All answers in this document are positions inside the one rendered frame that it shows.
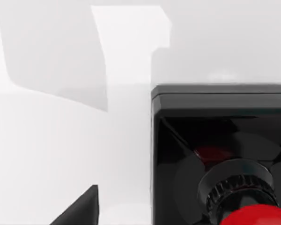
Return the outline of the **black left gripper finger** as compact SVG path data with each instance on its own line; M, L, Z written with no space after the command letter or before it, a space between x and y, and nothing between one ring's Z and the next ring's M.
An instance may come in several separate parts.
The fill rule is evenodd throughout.
M92 185L50 225L98 225L99 189Z

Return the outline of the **black square base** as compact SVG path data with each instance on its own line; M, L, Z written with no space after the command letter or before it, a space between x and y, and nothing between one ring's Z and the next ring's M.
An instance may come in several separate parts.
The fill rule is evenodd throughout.
M151 127L152 225L210 225L198 184L235 158L267 167L281 201L281 84L159 85Z

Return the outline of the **red ball with black collar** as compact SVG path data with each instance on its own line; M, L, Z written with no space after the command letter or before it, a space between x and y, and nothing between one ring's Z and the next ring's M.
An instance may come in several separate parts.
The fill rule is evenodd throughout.
M281 208L270 170L257 161L242 158L212 166L198 184L197 198L210 225L220 225L229 214L246 206Z

